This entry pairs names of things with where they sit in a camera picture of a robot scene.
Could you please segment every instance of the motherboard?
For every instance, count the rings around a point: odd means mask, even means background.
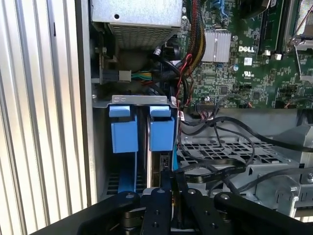
[[[298,54],[301,71],[297,69],[294,51],[285,50],[282,54],[270,53],[276,47],[279,22],[282,19],[281,0],[272,0],[269,11],[248,19],[240,17],[236,0],[225,0],[223,23],[220,9],[208,0],[202,9],[207,32],[230,35],[227,62],[214,62],[209,59],[198,66],[193,74],[194,91],[191,105],[199,103],[214,105],[223,96],[240,94],[251,102],[253,108],[287,108],[286,104],[299,98],[313,98],[312,81],[300,79],[300,75],[313,75],[313,57],[310,50]],[[182,28],[178,33],[180,50],[186,54],[190,24],[183,9]],[[206,48],[214,47],[214,41],[207,41]],[[225,108],[240,107],[240,101],[231,98],[224,103]],[[299,102],[288,108],[312,108],[312,103]]]

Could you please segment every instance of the silver heatsink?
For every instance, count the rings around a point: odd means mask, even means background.
[[[206,48],[203,62],[227,63],[229,60],[231,33],[209,31],[205,33]]]
[[[108,23],[121,49],[153,50],[180,29],[182,0],[93,0],[91,15]]]

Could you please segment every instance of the blue plastic tab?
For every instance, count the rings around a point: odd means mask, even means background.
[[[121,118],[121,117],[130,117],[130,116],[131,116],[130,106],[119,106],[119,105],[110,106],[109,117]]]
[[[171,110],[169,106],[150,106],[150,116],[156,118],[169,118]]]
[[[174,147],[175,121],[151,121],[150,150],[172,151]]]
[[[173,171],[178,169],[178,161],[177,161],[177,145],[175,145],[173,150]]]
[[[118,193],[123,191],[136,192],[137,152],[120,156],[121,170],[119,174]]]
[[[111,123],[113,153],[138,151],[137,116],[134,121]]]

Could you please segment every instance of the green circuit board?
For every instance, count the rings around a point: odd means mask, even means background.
[[[240,94],[251,101],[253,108],[283,108],[277,103],[288,103],[297,98],[312,98],[313,84],[300,81],[297,73],[294,53],[284,54],[282,60],[258,55],[260,34],[262,33],[262,14],[253,19],[240,19],[236,0],[225,1],[225,12],[229,15],[228,26],[223,30],[231,32],[230,57],[228,63],[203,62],[193,72],[195,88],[191,105],[203,103],[209,97],[207,104],[216,102],[227,94]],[[218,10],[212,9],[211,0],[206,2],[202,10],[206,30],[215,30],[214,25],[220,23]],[[280,11],[269,15],[272,22],[280,20]],[[183,14],[181,31],[178,33],[180,50],[185,54],[190,24]],[[271,38],[277,37],[277,25],[273,25],[271,34],[267,37],[265,47],[271,47]],[[248,47],[252,52],[239,52],[239,46]],[[301,69],[304,75],[313,74],[313,58],[310,53],[299,55]],[[237,99],[224,103],[225,108],[235,108],[240,105]],[[302,102],[297,107],[312,108],[310,102]]]

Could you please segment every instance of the side panel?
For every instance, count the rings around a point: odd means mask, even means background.
[[[0,233],[87,207],[74,0],[0,0]]]

